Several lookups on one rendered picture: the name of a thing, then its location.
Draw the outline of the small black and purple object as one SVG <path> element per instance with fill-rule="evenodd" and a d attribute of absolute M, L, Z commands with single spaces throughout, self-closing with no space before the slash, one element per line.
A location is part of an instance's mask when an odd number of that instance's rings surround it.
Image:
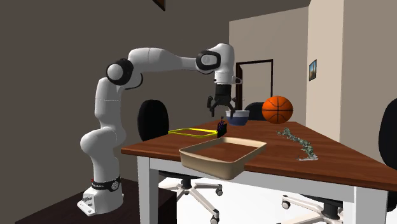
<path fill-rule="evenodd" d="M 217 138 L 221 138 L 227 133 L 227 123 L 223 116 L 220 117 L 220 121 L 217 124 Z"/>

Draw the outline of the yellow flat tray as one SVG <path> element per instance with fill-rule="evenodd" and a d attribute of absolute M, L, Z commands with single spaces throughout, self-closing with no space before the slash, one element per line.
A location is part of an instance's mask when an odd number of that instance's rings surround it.
<path fill-rule="evenodd" d="M 197 129 L 197 128 L 182 128 L 182 129 L 174 129 L 169 130 L 169 134 L 178 134 L 182 136 L 196 137 L 196 138 L 206 138 L 217 136 L 217 130 L 211 129 Z"/>

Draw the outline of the green leafy sprig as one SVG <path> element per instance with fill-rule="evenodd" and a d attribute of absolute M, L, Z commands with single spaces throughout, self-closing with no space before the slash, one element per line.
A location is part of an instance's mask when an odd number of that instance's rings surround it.
<path fill-rule="evenodd" d="M 285 137 L 286 139 L 289 139 L 293 142 L 300 144 L 300 146 L 302 147 L 300 150 L 306 153 L 306 157 L 300 158 L 299 156 L 297 156 L 296 159 L 298 161 L 318 160 L 318 156 L 314 153 L 314 149 L 311 143 L 308 142 L 307 140 L 296 137 L 291 133 L 291 131 L 287 127 L 285 127 L 283 130 L 278 130 L 277 135 Z"/>

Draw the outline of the black office chair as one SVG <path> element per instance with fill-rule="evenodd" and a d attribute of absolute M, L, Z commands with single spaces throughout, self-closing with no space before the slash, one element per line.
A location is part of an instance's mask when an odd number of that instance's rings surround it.
<path fill-rule="evenodd" d="M 139 108 L 137 116 L 138 133 L 142 141 L 147 141 L 169 133 L 169 116 L 165 105 L 154 99 L 144 101 Z M 184 195 L 191 195 L 211 214 L 211 224 L 219 223 L 219 211 L 198 191 L 198 189 L 214 189 L 216 195 L 223 195 L 223 186 L 221 184 L 195 183 L 193 179 L 200 177 L 187 174 L 178 174 L 169 171 L 159 171 L 159 175 L 166 178 L 180 179 L 181 182 L 173 185 L 162 185 L 163 189 L 176 191 L 176 202 Z"/>
<path fill-rule="evenodd" d="M 261 112 L 261 107 L 263 103 L 262 102 L 253 102 L 246 106 L 246 110 L 249 110 L 249 120 L 261 120 L 265 121 L 262 112 Z M 342 212 L 343 212 L 343 203 L 342 202 L 337 202 L 336 200 L 331 200 L 331 199 L 323 199 L 319 197 L 312 197 L 309 195 L 306 195 L 305 197 L 310 198 L 312 200 L 317 200 L 317 201 L 322 201 L 324 203 L 323 210 L 320 212 L 317 212 L 319 217 L 315 216 L 313 222 L 321 221 L 324 219 L 324 222 L 326 223 L 341 223 L 343 224 L 342 220 Z"/>
<path fill-rule="evenodd" d="M 378 146 L 383 162 L 397 170 L 397 98 L 392 100 L 384 111 Z"/>

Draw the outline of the orange basketball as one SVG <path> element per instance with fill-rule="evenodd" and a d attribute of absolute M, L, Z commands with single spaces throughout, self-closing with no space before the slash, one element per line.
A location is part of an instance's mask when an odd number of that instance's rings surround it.
<path fill-rule="evenodd" d="M 263 103 L 261 112 L 266 121 L 273 124 L 282 124 L 292 117 L 293 105 L 287 98 L 277 95 L 268 98 Z"/>

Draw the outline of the dark framed doorway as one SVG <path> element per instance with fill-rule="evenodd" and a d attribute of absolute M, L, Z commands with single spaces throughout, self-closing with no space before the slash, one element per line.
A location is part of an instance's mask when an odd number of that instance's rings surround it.
<path fill-rule="evenodd" d="M 274 60 L 273 59 L 265 59 L 265 60 L 252 60 L 252 61 L 243 61 L 235 63 L 235 72 L 236 76 L 240 79 L 243 77 L 243 70 L 241 68 L 242 65 L 247 64 L 261 64 L 261 63 L 270 63 L 270 96 L 274 96 Z M 243 94 L 242 94 L 242 83 L 235 86 L 235 108 L 243 109 Z"/>

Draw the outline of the blue bowl with white rim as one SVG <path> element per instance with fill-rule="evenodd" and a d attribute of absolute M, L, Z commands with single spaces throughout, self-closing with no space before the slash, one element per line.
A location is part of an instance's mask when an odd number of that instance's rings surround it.
<path fill-rule="evenodd" d="M 230 110 L 226 111 L 226 119 L 230 125 L 244 126 L 249 120 L 249 110 L 236 110 L 232 113 Z"/>

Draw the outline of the beige rectangular tray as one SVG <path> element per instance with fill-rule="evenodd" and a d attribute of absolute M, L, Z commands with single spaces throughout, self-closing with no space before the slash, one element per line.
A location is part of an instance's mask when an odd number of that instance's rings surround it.
<path fill-rule="evenodd" d="M 183 166 L 219 179 L 231 180 L 247 162 L 267 147 L 266 142 L 221 137 L 179 149 Z"/>

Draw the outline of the dark robot stand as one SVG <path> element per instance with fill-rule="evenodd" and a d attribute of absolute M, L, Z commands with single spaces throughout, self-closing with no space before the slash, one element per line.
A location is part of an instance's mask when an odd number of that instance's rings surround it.
<path fill-rule="evenodd" d="M 80 192 L 15 224 L 140 224 L 138 183 L 121 179 L 121 184 L 123 204 L 110 213 L 95 216 L 84 214 L 76 205 L 83 195 Z M 158 224 L 177 224 L 176 193 L 163 188 L 158 189 Z"/>

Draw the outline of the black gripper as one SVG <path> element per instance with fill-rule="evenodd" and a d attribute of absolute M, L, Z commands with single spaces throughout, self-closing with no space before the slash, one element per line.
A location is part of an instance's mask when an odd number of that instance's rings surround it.
<path fill-rule="evenodd" d="M 216 85 L 215 88 L 215 96 L 209 96 L 207 98 L 207 108 L 211 112 L 211 116 L 214 117 L 214 109 L 216 106 L 228 106 L 230 114 L 229 117 L 232 118 L 235 113 L 235 103 L 237 102 L 237 98 L 231 98 L 231 85 Z"/>

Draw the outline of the wooden table with white legs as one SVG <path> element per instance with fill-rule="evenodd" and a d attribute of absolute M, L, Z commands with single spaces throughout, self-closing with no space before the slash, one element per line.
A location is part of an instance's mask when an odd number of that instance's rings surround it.
<path fill-rule="evenodd" d="M 397 192 L 397 171 L 296 122 L 292 133 L 310 142 L 316 161 L 297 161 L 298 144 L 278 136 L 279 126 L 248 121 L 227 129 L 228 137 L 253 139 L 267 148 L 250 160 L 233 182 L 343 201 L 344 224 L 385 224 L 387 194 Z M 166 135 L 122 148 L 137 157 L 141 224 L 157 224 L 158 172 L 191 176 L 205 174 L 181 164 L 179 149 L 201 143 L 200 138 Z"/>

